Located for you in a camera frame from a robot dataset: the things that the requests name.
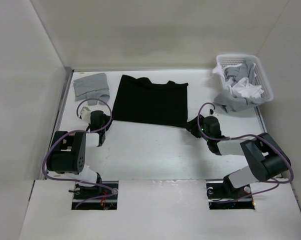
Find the black tank top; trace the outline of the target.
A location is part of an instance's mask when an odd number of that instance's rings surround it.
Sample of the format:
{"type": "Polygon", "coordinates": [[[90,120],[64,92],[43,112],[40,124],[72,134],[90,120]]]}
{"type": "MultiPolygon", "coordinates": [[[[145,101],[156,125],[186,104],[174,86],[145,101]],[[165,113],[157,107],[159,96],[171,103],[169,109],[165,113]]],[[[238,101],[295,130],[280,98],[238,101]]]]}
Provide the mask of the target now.
{"type": "Polygon", "coordinates": [[[153,83],[123,75],[112,109],[116,121],[184,128],[188,121],[188,83],[153,83]]]}

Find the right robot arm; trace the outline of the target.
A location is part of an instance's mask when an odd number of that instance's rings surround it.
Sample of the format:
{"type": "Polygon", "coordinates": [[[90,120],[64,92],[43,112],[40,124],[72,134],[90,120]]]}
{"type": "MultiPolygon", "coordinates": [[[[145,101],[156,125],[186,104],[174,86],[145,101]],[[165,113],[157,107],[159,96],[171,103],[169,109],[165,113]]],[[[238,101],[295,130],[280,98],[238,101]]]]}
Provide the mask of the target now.
{"type": "Polygon", "coordinates": [[[220,123],[214,116],[194,118],[185,128],[196,138],[205,139],[208,149],[215,155],[244,156],[247,166],[223,178],[222,192],[234,198],[246,185],[266,182],[285,171],[291,171],[291,162],[274,139],[266,132],[231,139],[222,135],[220,123]]]}

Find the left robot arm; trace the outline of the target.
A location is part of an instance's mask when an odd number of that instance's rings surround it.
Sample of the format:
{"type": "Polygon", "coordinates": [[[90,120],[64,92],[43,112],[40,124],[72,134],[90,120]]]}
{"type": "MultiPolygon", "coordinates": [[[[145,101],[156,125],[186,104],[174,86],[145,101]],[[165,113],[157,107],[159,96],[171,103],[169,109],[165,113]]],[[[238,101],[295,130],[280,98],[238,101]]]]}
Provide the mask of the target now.
{"type": "Polygon", "coordinates": [[[86,164],[87,135],[92,134],[90,146],[101,147],[106,139],[106,132],[112,124],[112,115],[102,110],[90,111],[84,107],[79,118],[88,123],[85,130],[57,131],[52,145],[44,157],[42,170],[49,180],[74,182],[85,186],[85,193],[91,199],[98,199],[103,193],[99,173],[86,164]]]}

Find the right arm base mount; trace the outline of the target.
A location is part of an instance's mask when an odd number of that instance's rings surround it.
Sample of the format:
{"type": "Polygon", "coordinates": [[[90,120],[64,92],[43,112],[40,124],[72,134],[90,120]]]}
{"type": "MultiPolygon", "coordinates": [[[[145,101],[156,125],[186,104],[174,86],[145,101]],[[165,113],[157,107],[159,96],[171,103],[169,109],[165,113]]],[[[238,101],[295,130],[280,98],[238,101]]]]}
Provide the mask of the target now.
{"type": "Polygon", "coordinates": [[[250,185],[226,191],[221,181],[206,183],[206,195],[210,210],[254,210],[254,200],[250,185]]]}

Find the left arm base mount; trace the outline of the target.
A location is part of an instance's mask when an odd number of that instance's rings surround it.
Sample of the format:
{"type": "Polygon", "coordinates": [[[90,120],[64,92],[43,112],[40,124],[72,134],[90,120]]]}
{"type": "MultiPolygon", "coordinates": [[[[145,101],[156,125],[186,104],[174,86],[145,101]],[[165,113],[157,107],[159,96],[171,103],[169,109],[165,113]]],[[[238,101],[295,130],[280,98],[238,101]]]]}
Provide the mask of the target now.
{"type": "Polygon", "coordinates": [[[108,211],[117,210],[118,207],[118,181],[104,181],[104,185],[108,186],[81,186],[75,184],[73,189],[68,192],[72,194],[72,210],[94,210],[108,211]]]}

